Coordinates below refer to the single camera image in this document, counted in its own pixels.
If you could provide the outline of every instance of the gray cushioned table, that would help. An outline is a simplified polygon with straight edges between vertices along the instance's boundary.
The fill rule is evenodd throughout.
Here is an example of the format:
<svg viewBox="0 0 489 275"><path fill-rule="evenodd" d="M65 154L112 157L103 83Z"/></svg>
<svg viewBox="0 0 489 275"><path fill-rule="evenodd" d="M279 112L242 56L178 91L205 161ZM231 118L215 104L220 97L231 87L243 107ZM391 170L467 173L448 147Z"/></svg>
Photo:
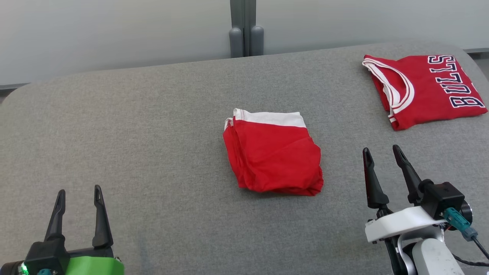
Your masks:
<svg viewBox="0 0 489 275"><path fill-rule="evenodd" d="M0 106L0 259L23 259L42 240L62 188L67 249L89 247L99 184L114 254L129 275L389 274L385 246L364 234L375 210L366 204L361 150L371 149L397 211L410 204L395 143L422 178L450 181L466 195L489 248L489 115L394 132L364 54L455 55L489 103L489 83L469 56L423 41L87 72L14 91ZM222 140L233 108L301 112L322 149L322 192L238 189ZM446 242L456 255L483 260L459 233Z"/></svg>

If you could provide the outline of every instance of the black cable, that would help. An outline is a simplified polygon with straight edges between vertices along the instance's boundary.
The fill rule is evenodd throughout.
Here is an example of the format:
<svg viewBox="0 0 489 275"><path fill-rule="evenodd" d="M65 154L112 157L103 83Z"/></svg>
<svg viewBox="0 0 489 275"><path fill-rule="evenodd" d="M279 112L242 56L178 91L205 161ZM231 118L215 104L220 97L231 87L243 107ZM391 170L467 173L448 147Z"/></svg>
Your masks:
<svg viewBox="0 0 489 275"><path fill-rule="evenodd" d="M489 253L484 249L477 237L473 236L472 240L474 241L475 245L477 245L477 247L482 251L482 254L484 254L484 256L486 256L486 258L489 260Z"/></svg>
<svg viewBox="0 0 489 275"><path fill-rule="evenodd" d="M461 263L463 263L463 264L466 264L466 265L471 265L471 266L485 266L485 267L489 267L489 264L487 264L487 263L483 263L483 262L469 262L469 261L462 260L460 257L458 257L458 256L457 256L457 255L455 255L455 254L452 254L452 255L453 255L453 257L454 257L454 258L455 258L457 261L459 261L459 262L461 262Z"/></svg>

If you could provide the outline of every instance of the gray vertical pole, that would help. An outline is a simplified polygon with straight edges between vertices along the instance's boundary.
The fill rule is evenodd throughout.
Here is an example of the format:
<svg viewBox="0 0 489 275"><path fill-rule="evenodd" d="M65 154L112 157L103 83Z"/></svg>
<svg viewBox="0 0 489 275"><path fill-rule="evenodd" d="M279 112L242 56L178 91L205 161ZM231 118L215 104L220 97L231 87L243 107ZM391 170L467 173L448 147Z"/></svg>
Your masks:
<svg viewBox="0 0 489 275"><path fill-rule="evenodd" d="M231 4L231 25L229 31L229 43L231 45L231 58L243 57L245 28L245 0L230 0Z"/></svg>
<svg viewBox="0 0 489 275"><path fill-rule="evenodd" d="M256 26L256 0L230 0L230 3L231 57L263 55L264 30Z"/></svg>

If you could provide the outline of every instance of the chicago bulls jersey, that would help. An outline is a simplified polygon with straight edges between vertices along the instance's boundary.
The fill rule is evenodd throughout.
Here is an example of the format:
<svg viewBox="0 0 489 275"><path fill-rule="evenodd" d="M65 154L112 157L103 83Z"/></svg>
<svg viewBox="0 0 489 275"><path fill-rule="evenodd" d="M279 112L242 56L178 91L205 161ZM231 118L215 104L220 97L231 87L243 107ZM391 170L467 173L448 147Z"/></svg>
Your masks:
<svg viewBox="0 0 489 275"><path fill-rule="evenodd" d="M451 55L408 56L397 61L365 55L362 64L372 73L396 131L487 112L471 80Z"/></svg>

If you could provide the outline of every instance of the folded red jersey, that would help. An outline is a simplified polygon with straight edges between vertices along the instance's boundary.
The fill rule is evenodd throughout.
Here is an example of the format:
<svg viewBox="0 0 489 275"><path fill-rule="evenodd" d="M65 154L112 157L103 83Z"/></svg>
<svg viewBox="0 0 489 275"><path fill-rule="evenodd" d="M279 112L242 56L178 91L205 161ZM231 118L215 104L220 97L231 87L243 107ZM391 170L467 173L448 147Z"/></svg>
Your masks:
<svg viewBox="0 0 489 275"><path fill-rule="evenodd" d="M321 149L300 113L234 109L222 136L239 187L304 196L321 191Z"/></svg>
<svg viewBox="0 0 489 275"><path fill-rule="evenodd" d="M397 61L365 55L362 64L372 73L396 131L487 113L471 80L451 55L408 56Z"/></svg>

